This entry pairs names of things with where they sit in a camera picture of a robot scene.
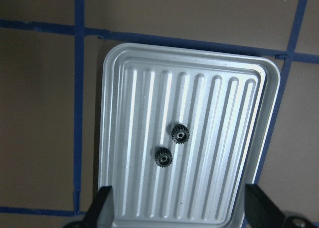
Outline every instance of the gear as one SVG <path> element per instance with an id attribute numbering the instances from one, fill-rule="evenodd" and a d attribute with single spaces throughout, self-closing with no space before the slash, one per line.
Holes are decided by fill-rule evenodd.
<path id="1" fill-rule="evenodd" d="M 183 144 L 189 140 L 189 131 L 184 125 L 177 125 L 171 131 L 171 137 L 175 143 Z"/>
<path id="2" fill-rule="evenodd" d="M 159 148 L 155 153 L 155 162 L 160 167 L 168 167 L 173 161 L 173 156 L 167 148 Z"/>

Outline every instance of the silver baking tray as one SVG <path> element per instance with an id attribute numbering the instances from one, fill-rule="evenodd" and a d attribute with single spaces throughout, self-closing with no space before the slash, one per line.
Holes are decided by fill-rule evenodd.
<path id="1" fill-rule="evenodd" d="M 103 67 L 99 187 L 113 227 L 239 228 L 280 82 L 260 57 L 124 43 Z M 185 125 L 190 138 L 172 141 Z M 173 161 L 155 163 L 159 147 Z"/>

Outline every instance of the small pinion gear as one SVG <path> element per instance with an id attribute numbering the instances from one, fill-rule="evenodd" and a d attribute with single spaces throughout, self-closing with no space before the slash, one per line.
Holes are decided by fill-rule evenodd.
<path id="1" fill-rule="evenodd" d="M 168 167 L 173 161 L 173 156 L 167 148 L 159 148 L 155 153 L 156 164 L 160 167 Z"/>
<path id="2" fill-rule="evenodd" d="M 175 143 L 183 144 L 189 140 L 189 131 L 184 125 L 177 125 L 171 131 L 171 137 Z"/>

